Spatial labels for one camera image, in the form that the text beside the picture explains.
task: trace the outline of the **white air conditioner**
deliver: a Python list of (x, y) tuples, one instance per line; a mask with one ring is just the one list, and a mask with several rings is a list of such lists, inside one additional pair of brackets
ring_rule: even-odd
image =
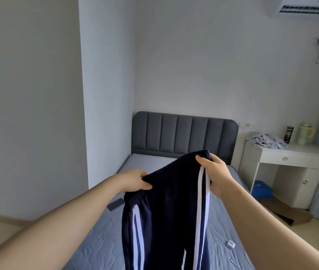
[(300, 17), (319, 20), (319, 0), (265, 0), (272, 17)]

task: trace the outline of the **left hand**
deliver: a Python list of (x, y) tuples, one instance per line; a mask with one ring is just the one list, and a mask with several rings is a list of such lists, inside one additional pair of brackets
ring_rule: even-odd
[(110, 178), (116, 180), (120, 188), (120, 192), (132, 192), (143, 189), (145, 191), (152, 188), (150, 183), (142, 180), (142, 177), (148, 173), (142, 169), (132, 169), (123, 173), (118, 173)]

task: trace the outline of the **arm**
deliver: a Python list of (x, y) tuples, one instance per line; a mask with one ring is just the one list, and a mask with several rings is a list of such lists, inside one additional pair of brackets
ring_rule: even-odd
[(214, 162), (196, 156), (212, 181), (256, 270), (319, 270), (319, 252), (272, 216), (231, 176), (214, 154)]
[(62, 269), (115, 195), (152, 188), (145, 175), (139, 169), (113, 175), (42, 216), (0, 246), (0, 269)]

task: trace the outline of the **left arm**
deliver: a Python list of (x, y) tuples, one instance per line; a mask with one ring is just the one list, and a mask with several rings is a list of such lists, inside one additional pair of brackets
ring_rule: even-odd
[(40, 217), (0, 246), (0, 270), (62, 269), (115, 195), (152, 188), (145, 175), (139, 169), (113, 175)]

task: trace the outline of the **quilted mattress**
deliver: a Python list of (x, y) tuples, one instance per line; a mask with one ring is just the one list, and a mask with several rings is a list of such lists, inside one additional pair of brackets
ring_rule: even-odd
[[(151, 173), (174, 160), (174, 158), (132, 154), (120, 172), (141, 168)], [(228, 166), (228, 168), (233, 178), (243, 186), (234, 168), (231, 166)], [(113, 200), (120, 197), (123, 197), (123, 194), (117, 195)], [(112, 212), (105, 209), (63, 270), (125, 269), (121, 239), (122, 211), (123, 206)], [(223, 203), (212, 194), (207, 237), (211, 270), (254, 269)], [(236, 243), (234, 250), (226, 247), (229, 240)]]

